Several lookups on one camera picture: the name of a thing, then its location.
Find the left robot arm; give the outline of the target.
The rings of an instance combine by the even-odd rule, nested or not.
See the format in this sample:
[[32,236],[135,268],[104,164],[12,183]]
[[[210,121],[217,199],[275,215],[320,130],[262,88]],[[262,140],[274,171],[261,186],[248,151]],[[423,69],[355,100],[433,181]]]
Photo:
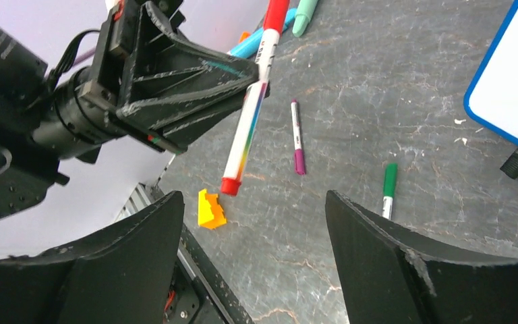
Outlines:
[[179,1],[117,1],[96,29],[93,61],[72,68],[85,32],[52,69],[0,29],[0,219],[66,185],[62,160],[93,164],[129,136],[181,154],[241,108],[259,79],[252,60],[190,42]]

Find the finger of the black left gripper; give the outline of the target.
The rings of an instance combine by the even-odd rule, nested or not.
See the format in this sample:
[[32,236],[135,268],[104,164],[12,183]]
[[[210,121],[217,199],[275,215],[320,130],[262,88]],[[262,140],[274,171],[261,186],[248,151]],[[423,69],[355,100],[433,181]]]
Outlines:
[[186,150],[241,109],[249,82],[129,82],[119,91],[119,123],[154,150]]
[[189,41],[151,1],[138,9],[134,50],[122,76],[122,104],[151,99],[230,97],[258,81],[258,65]]

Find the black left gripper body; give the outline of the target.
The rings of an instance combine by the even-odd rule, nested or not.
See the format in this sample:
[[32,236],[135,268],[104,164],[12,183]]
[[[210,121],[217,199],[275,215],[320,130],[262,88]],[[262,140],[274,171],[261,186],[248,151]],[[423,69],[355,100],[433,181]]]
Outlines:
[[100,147],[130,136],[156,151],[182,153],[168,130],[167,91],[185,79],[178,50],[184,21],[179,1],[118,1],[98,32],[94,59],[66,82],[82,35],[47,78],[50,109],[32,133],[60,159],[95,161]]

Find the large red rainbow marker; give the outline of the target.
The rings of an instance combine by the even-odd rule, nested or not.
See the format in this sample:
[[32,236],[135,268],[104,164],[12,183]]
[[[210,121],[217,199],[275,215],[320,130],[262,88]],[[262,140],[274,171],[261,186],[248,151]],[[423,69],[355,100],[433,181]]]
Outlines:
[[250,85],[246,91],[231,150],[221,179],[220,191],[223,194],[236,196],[239,192],[260,109],[269,85],[272,62],[283,33],[289,4],[289,0],[275,0],[268,4],[262,38],[255,59],[255,63],[258,65],[258,81]]

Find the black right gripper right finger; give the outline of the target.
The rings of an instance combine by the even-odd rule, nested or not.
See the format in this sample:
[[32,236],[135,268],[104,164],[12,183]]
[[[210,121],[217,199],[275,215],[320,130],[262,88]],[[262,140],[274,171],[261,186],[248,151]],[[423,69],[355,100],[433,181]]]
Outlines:
[[518,259],[459,248],[335,190],[326,224],[350,323],[518,323]]

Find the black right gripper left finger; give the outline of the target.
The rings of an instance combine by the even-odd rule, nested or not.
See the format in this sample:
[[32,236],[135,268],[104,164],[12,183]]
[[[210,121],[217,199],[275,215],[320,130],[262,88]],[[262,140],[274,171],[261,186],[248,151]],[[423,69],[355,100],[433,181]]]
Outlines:
[[162,323],[183,194],[37,256],[0,260],[0,323]]

